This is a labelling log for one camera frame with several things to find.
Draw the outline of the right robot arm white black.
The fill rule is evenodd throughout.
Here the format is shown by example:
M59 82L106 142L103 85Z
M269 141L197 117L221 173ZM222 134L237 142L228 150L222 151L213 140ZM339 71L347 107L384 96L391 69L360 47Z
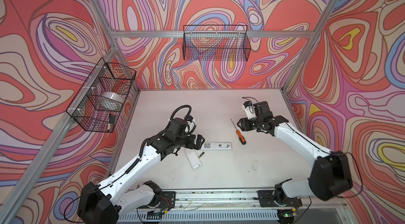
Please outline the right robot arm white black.
M332 151L299 132L285 117L274 116L266 101L243 103L246 117L239 119L241 131L270 134L294 149L312 168L306 180L287 179L275 185L273 200L279 206L298 197L317 197L328 201L353 187L348 157Z

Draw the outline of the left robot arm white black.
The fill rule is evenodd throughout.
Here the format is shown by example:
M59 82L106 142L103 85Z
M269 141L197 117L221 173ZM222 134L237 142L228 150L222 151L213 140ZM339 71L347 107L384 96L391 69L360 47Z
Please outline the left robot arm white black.
M165 129L145 139L139 154L121 169L97 185L90 182L79 197L77 215L85 224L115 224L120 217L140 207L168 208L170 203L162 197L161 188L153 181L138 189L130 187L149 169L167 156L177 154L181 148L199 150L205 140L194 134L195 119L170 119Z

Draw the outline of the white remote control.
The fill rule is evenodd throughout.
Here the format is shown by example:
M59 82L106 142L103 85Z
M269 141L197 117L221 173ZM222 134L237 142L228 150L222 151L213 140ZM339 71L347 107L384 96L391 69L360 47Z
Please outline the white remote control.
M231 151L232 143L231 142L205 142L201 150L220 150L220 151Z

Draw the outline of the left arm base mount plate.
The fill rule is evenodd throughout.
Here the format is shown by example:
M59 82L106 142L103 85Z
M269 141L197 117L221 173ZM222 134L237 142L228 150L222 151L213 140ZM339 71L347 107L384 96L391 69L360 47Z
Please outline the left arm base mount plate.
M175 207L176 192L163 191L157 196L154 196L152 202L148 205L141 206L139 209L172 209Z

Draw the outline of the white battery cover plate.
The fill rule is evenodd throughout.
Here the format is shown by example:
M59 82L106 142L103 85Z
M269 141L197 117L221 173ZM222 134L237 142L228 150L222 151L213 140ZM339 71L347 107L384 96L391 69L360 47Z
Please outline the white battery cover plate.
M195 150L184 149L184 153L193 170L196 170L202 166L202 162L200 161L200 158Z

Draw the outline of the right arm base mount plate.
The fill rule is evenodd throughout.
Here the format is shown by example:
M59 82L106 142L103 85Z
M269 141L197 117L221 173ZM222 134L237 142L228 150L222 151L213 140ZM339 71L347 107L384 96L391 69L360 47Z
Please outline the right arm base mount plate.
M299 208L303 205L301 199L289 198L280 190L259 190L255 200L261 207Z

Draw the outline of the orange handled screwdriver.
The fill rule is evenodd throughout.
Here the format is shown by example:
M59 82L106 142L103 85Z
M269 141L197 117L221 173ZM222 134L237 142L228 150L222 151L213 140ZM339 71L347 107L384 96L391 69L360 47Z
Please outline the orange handled screwdriver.
M232 122L232 125L233 125L234 128L235 128L235 132L236 132L236 134L237 134L237 136L238 136L238 139L239 139L240 143L241 143L242 145L246 145L246 140L245 140L245 138L243 137L243 135L240 133L240 130L236 127L236 124L233 122L232 119L231 119L231 122Z

